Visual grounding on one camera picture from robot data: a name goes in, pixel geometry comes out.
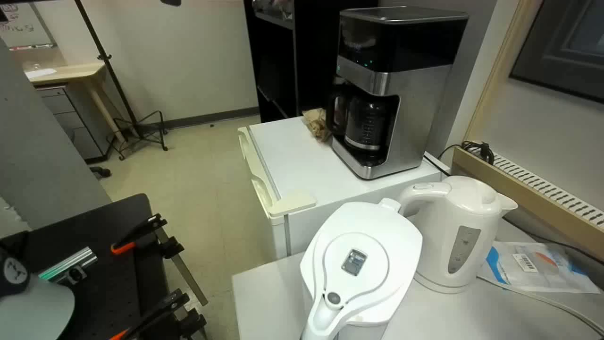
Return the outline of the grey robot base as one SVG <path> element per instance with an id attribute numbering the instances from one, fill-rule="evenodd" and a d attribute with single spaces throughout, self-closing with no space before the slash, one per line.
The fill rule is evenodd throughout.
<path id="1" fill-rule="evenodd" d="M 35 277 L 0 249 L 0 340 L 58 340 L 73 309 L 67 286 Z"/>

